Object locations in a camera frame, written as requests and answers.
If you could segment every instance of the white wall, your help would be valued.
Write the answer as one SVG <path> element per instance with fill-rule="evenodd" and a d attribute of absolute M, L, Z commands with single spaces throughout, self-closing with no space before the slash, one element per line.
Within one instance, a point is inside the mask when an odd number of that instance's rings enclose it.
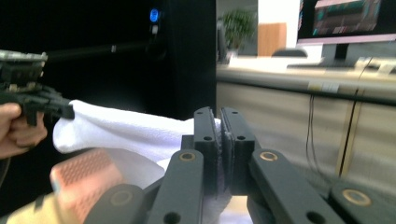
<path fill-rule="evenodd" d="M 287 48 L 295 48 L 297 43 L 300 0 L 258 0 L 259 23 L 285 22 L 287 24 Z M 304 48 L 309 58 L 320 58 L 322 46 Z"/>

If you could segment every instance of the keyboard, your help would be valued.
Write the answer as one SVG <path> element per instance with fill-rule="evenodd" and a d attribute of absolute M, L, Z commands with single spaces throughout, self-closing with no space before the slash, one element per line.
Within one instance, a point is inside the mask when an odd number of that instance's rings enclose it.
<path fill-rule="evenodd" d="M 323 61 L 321 63 L 291 63 L 288 68 L 317 68 L 317 69 L 353 69 L 355 63 L 352 61 Z"/>

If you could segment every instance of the human hand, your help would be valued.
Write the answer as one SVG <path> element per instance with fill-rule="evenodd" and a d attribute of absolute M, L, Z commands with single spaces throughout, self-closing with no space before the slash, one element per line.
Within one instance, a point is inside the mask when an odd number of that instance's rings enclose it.
<path fill-rule="evenodd" d="M 37 125 L 30 126 L 19 105 L 0 105 L 0 159 L 22 154 L 47 137 L 43 118 L 37 113 Z"/>

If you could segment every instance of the robotic claw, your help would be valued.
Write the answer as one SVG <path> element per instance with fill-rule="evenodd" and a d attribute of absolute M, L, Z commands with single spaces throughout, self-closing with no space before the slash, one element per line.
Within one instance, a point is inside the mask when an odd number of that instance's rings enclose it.
<path fill-rule="evenodd" d="M 320 196 L 280 152 L 261 148 L 242 115 L 232 108 L 221 109 L 217 137 L 212 111 L 205 107 L 195 111 L 194 135 L 183 136 L 181 150 L 172 156 L 162 179 L 146 189 L 132 185 L 109 189 L 84 223 L 198 224 L 203 197 L 226 189 L 232 195 L 247 195 L 254 223 L 396 220 L 388 204 L 361 186 L 340 181 L 327 197 Z"/>

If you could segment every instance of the black backdrop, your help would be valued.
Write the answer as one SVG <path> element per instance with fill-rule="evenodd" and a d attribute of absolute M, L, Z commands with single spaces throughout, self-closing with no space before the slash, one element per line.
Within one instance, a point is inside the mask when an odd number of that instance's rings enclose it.
<path fill-rule="evenodd" d="M 0 49 L 47 52 L 39 81 L 64 98 L 174 119 L 191 118 L 203 106 L 215 109 L 216 1 L 160 2 L 3 0 Z M 95 53 L 102 46 L 149 42 L 154 6 L 163 12 L 164 58 L 149 57 L 141 47 Z M 75 155 L 54 149 L 53 125 L 47 124 L 49 136 L 39 146 L 12 159 L 0 188 L 0 216 L 51 192 L 50 168 Z"/>

